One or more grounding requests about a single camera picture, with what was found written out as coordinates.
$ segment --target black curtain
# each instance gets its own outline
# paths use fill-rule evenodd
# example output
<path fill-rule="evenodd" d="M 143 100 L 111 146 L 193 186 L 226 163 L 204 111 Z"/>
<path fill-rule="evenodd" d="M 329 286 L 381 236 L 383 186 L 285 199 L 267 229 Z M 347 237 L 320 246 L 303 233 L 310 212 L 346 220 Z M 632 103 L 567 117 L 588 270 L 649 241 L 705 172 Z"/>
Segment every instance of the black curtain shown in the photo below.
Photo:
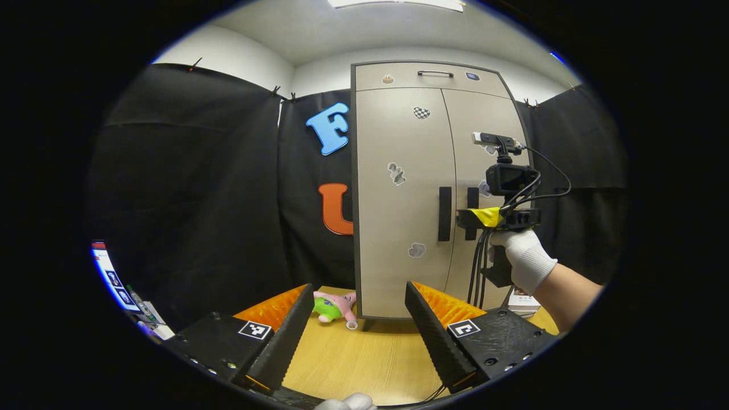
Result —
<path fill-rule="evenodd" d="M 352 221 L 351 147 L 321 154 L 321 142 L 306 121 L 336 103 L 350 106 L 350 90 L 285 101 L 278 130 L 278 206 L 289 270 L 297 283 L 354 289 L 354 237 L 324 225 L 322 184 L 347 186 L 342 215 Z M 349 122 L 349 113 L 342 114 Z"/>
<path fill-rule="evenodd" d="M 173 330 L 294 287 L 276 200 L 279 98 L 177 64 L 142 72 L 95 142 L 91 232 Z"/>
<path fill-rule="evenodd" d="M 604 284 L 617 271 L 627 235 L 628 156 L 617 126 L 596 94 L 579 85 L 539 106 L 517 103 L 531 146 L 572 181 L 561 198 L 537 200 L 534 231 L 560 263 Z M 542 172 L 537 195 L 564 192 L 567 181 L 533 155 Z"/>

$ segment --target cabinet door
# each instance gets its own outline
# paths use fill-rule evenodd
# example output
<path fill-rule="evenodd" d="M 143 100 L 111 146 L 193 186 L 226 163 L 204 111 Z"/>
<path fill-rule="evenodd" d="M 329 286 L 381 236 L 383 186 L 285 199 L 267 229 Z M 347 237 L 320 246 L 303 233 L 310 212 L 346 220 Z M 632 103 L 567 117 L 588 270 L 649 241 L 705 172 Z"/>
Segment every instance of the cabinet door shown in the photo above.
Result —
<path fill-rule="evenodd" d="M 465 209 L 468 207 L 467 189 L 478 187 L 486 179 L 486 169 L 496 163 L 495 155 L 473 144 L 472 134 L 476 131 L 487 132 L 510 136 L 522 144 L 526 144 L 526 141 L 521 121 L 510 99 L 459 90 L 443 90 L 443 95 L 451 119 L 453 151 L 456 155 L 456 208 Z M 512 155 L 512 159 L 515 165 L 529 165 L 527 151 Z M 479 195 L 479 208 L 503 204 L 502 196 Z M 465 230 L 456 228 L 453 242 L 453 260 L 445 292 L 466 300 L 476 241 L 466 241 Z M 508 290 L 509 287 L 499 289 L 487 280 L 483 308 L 500 306 Z"/>
<path fill-rule="evenodd" d="M 359 314 L 409 318 L 408 280 L 444 290 L 453 250 L 438 241 L 439 187 L 454 189 L 453 140 L 440 89 L 356 92 L 353 144 Z"/>

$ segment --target camera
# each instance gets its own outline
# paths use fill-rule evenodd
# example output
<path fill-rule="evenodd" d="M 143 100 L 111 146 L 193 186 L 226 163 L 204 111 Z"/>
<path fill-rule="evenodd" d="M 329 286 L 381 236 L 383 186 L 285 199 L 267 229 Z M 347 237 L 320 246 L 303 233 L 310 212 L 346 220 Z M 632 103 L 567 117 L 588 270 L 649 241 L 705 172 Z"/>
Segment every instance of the camera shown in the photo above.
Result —
<path fill-rule="evenodd" d="M 486 183 L 491 195 L 513 197 L 538 176 L 539 172 L 530 166 L 497 163 L 486 170 Z"/>

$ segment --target drawer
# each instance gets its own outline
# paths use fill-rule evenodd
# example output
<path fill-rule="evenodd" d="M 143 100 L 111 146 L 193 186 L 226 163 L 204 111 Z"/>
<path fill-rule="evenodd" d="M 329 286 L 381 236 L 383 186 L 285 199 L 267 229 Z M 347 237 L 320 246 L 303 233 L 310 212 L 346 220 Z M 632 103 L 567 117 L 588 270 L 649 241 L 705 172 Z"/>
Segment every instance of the drawer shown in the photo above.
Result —
<path fill-rule="evenodd" d="M 475 74 L 477 80 L 467 77 Z M 385 88 L 445 88 L 509 98 L 499 75 L 444 63 L 372 63 L 355 66 L 356 90 Z"/>

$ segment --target table surface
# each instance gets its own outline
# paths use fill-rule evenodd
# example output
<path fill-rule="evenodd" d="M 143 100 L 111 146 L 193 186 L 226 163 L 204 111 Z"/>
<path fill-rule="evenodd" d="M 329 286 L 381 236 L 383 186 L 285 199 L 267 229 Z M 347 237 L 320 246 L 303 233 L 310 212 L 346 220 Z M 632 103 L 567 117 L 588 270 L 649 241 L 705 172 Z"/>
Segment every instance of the table surface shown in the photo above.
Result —
<path fill-rule="evenodd" d="M 349 289 L 322 286 L 333 295 Z M 557 326 L 544 309 L 529 322 L 557 334 Z M 344 319 L 319 322 L 312 312 L 291 360 L 283 385 L 320 397 L 342 400 L 355 392 L 372 397 L 374 404 L 388 406 L 422 401 L 442 382 L 415 324 L 408 321 L 376 321 L 363 332 L 349 330 Z M 438 397 L 448 395 L 448 390 Z"/>

